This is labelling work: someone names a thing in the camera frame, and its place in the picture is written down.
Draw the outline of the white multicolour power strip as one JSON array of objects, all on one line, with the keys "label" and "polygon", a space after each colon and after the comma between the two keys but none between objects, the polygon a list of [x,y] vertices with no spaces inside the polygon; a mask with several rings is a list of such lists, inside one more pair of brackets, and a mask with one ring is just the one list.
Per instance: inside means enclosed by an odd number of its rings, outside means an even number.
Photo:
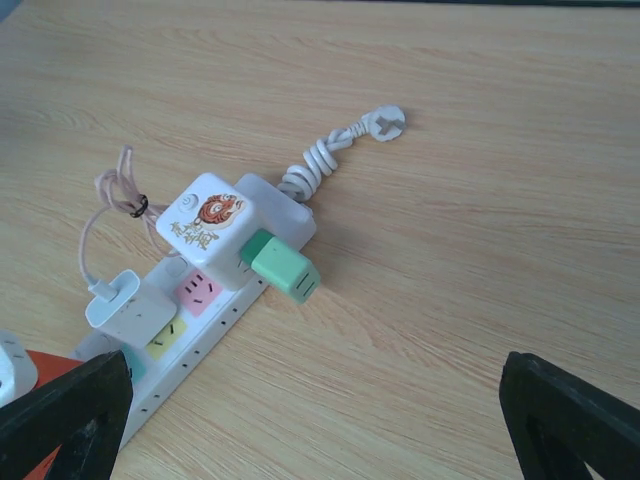
[{"label": "white multicolour power strip", "polygon": [[[266,207],[270,230],[289,246],[300,250],[316,233],[312,210],[279,192],[255,174],[244,175],[236,191],[257,207]],[[225,290],[213,278],[181,256],[165,257],[142,280],[142,287],[162,291],[177,307],[174,317],[153,331],[150,342],[139,347],[94,329],[75,348],[72,358],[88,361],[110,351],[121,350],[133,384],[126,427],[119,449],[137,433],[153,413],[169,398],[227,331],[259,298],[268,285],[266,279],[241,267],[247,283],[237,290]]]}]

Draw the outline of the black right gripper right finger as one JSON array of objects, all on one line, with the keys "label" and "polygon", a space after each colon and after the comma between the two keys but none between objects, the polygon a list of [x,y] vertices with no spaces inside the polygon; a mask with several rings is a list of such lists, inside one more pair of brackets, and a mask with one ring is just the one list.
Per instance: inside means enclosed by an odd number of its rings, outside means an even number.
[{"label": "black right gripper right finger", "polygon": [[639,410],[532,353],[511,352],[499,400],[526,479],[639,477]]}]

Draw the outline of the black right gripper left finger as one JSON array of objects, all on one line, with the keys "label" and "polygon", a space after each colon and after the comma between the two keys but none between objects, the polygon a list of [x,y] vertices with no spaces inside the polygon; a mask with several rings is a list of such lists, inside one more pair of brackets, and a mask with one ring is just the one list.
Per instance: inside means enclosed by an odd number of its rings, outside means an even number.
[{"label": "black right gripper left finger", "polygon": [[1,408],[1,477],[108,479],[133,399],[124,354],[100,354]]}]

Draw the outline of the white usb charger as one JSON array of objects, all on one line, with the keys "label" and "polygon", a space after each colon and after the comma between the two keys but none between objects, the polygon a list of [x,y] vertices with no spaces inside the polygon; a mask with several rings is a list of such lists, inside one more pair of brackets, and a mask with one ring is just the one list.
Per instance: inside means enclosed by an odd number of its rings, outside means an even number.
[{"label": "white usb charger", "polygon": [[135,348],[145,347],[173,319],[177,304],[133,270],[111,282],[90,278],[94,295],[85,310],[89,325]]}]

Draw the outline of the white plug adapter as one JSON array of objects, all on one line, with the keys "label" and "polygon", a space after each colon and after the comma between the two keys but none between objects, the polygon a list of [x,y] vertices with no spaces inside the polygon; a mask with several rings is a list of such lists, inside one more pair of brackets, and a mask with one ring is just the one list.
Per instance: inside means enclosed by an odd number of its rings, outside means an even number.
[{"label": "white plug adapter", "polygon": [[1,330],[0,344],[0,406],[4,407],[34,388],[38,370],[16,335]]}]

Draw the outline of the red cube socket adapter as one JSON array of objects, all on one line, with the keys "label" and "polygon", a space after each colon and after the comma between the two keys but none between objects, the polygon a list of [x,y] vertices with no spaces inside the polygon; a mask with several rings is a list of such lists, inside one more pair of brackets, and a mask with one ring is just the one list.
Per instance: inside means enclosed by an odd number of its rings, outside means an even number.
[{"label": "red cube socket adapter", "polygon": [[[34,390],[42,387],[46,383],[68,373],[77,366],[82,364],[82,361],[66,358],[58,355],[44,353],[40,351],[28,350],[29,357],[34,362],[38,371],[38,380],[34,386]],[[43,480],[46,478],[48,471],[51,468],[59,447],[56,447],[45,459],[43,459],[28,475],[24,477],[24,480]]]}]

